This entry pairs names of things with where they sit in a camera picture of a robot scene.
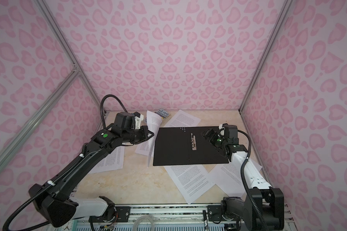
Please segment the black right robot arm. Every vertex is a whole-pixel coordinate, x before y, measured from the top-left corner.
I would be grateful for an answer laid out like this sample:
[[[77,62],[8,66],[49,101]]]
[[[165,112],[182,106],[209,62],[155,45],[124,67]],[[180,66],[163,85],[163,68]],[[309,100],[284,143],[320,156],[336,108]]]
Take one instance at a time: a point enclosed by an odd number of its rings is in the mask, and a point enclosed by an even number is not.
[[[251,162],[251,145],[239,143],[238,134],[247,138],[245,132],[227,123],[219,126],[219,131],[208,129],[202,133],[205,140],[239,167],[246,198],[224,197],[221,201],[221,218],[235,220],[240,230],[243,221],[250,231],[282,231],[284,229],[284,194],[279,188],[268,183]]]

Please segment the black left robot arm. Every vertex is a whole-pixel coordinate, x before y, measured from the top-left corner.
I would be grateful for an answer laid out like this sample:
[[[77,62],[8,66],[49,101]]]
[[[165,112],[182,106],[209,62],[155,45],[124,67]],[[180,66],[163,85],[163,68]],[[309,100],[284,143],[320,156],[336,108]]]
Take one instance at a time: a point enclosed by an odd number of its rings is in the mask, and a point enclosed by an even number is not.
[[[147,125],[142,125],[144,116],[139,112],[129,113],[126,109],[116,115],[113,123],[106,125],[104,102],[100,103],[102,129],[89,142],[84,143],[79,155],[62,171],[43,185],[35,184],[29,189],[30,199],[16,209],[6,220],[3,230],[8,231],[10,224],[19,213],[33,204],[46,221],[29,227],[32,231],[48,224],[58,228],[70,220],[89,217],[91,221],[99,219],[105,222],[116,222],[118,219],[115,204],[105,196],[95,199],[77,199],[71,193],[82,179],[105,157],[121,146],[133,146],[148,141],[154,133]]]

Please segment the white and black folder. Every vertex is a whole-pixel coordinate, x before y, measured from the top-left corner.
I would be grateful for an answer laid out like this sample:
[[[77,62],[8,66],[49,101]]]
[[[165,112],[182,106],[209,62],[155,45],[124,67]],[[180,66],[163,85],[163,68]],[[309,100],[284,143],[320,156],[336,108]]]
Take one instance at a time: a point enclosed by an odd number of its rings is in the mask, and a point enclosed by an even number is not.
[[[167,127],[159,129],[154,146],[153,166],[227,164],[228,159],[217,151],[203,135],[219,132],[218,127]]]

